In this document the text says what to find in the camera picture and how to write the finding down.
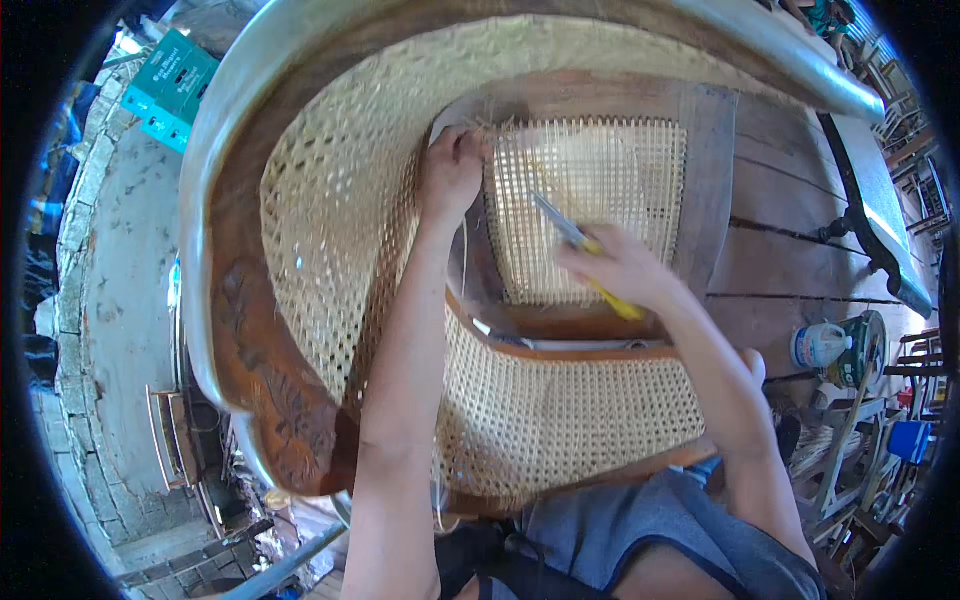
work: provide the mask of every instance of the wooden floor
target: wooden floor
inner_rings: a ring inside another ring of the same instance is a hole
[[[870,273],[870,260],[852,233],[829,244],[812,240],[811,233],[846,206],[840,173],[813,112],[741,96],[731,223],[706,307],[736,347],[763,355],[768,396],[786,395],[806,405],[817,386],[812,380],[783,382],[801,373],[787,351],[798,327],[847,319],[869,308],[883,315],[896,356],[900,336],[929,326],[890,296],[885,273]],[[925,246],[917,244],[912,254],[935,298]],[[936,313],[931,321],[936,326]],[[888,385],[896,389],[901,382]]]

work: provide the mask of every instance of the white plastic bottle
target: white plastic bottle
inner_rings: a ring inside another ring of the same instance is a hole
[[[843,327],[823,323],[798,329],[790,338],[790,358],[801,369],[820,369],[853,348]]]

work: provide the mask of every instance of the rattan strand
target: rattan strand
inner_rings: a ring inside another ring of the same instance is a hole
[[[511,304],[587,305],[600,295],[559,269],[557,229],[530,200],[540,192],[574,223],[614,223],[666,265],[684,188],[686,130],[661,119],[564,119],[497,132],[485,177],[493,257]]]
[[[519,358],[484,344],[449,310],[446,348],[433,478],[500,510],[704,432],[676,359]]]

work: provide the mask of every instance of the person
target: person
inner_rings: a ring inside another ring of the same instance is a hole
[[[697,469],[669,468],[435,539],[446,264],[487,152],[478,134],[448,128],[425,154],[420,228],[365,393],[343,598],[826,598],[751,372],[686,286],[610,226],[588,229],[607,255],[561,248],[557,261],[659,315],[725,464],[727,508]]]
[[[843,38],[856,13],[846,0],[781,0],[783,7],[804,24],[812,35],[825,39],[837,55],[837,66],[847,70],[843,58]]]

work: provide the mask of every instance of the hand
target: hand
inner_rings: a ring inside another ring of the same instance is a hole
[[[480,192],[489,153],[480,132],[444,128],[423,161],[418,192],[423,223],[456,228]]]
[[[592,279],[614,296],[661,312],[686,287],[669,269],[622,228],[613,225],[582,228],[600,242],[607,255],[597,256],[564,245],[557,264],[586,283]]]

